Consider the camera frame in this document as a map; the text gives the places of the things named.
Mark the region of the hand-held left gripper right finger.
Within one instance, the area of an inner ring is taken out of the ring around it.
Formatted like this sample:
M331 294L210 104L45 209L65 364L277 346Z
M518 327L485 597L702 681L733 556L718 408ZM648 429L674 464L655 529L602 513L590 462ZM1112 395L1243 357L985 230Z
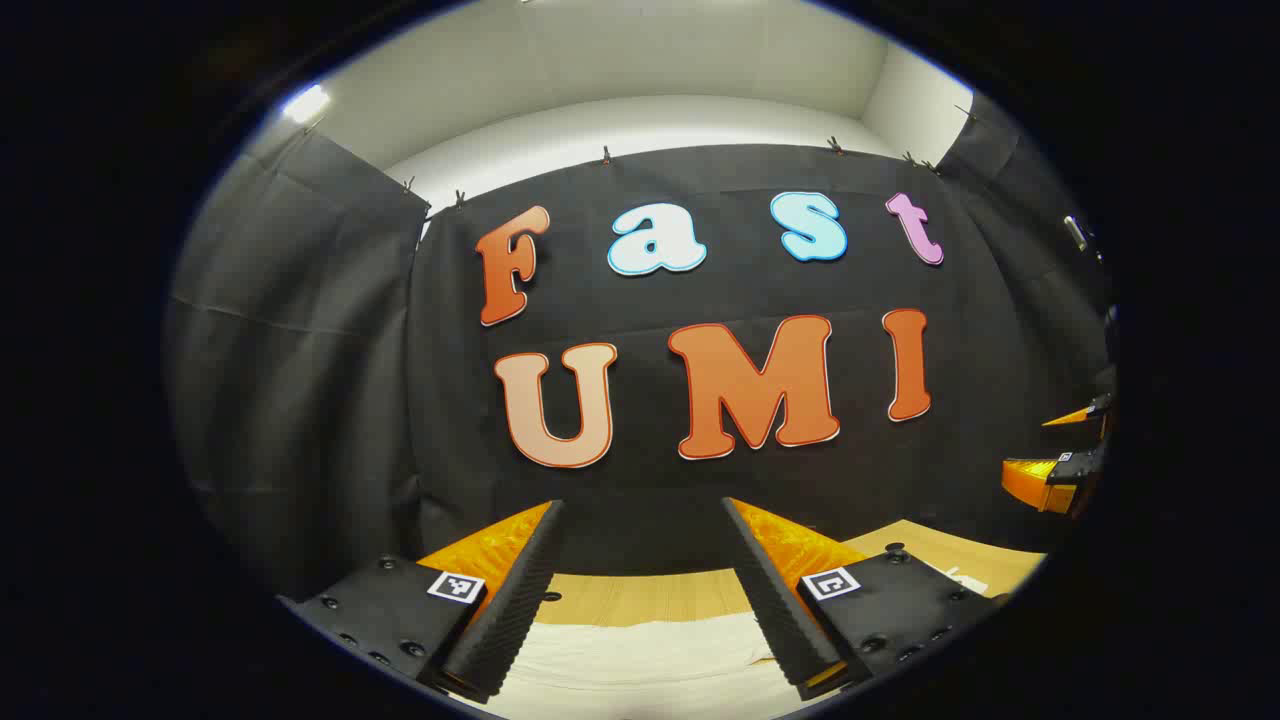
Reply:
M739 541L733 571L801 700L895 673L998 607L902 543L865 555L741 500L721 503Z

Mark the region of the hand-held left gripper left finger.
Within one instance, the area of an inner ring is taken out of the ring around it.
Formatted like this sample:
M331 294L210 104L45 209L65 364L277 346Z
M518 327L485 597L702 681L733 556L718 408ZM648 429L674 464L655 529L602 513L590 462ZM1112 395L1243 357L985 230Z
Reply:
M547 501L425 557L384 555L279 601L342 650L484 705L500 693L549 588L563 511L563 501Z

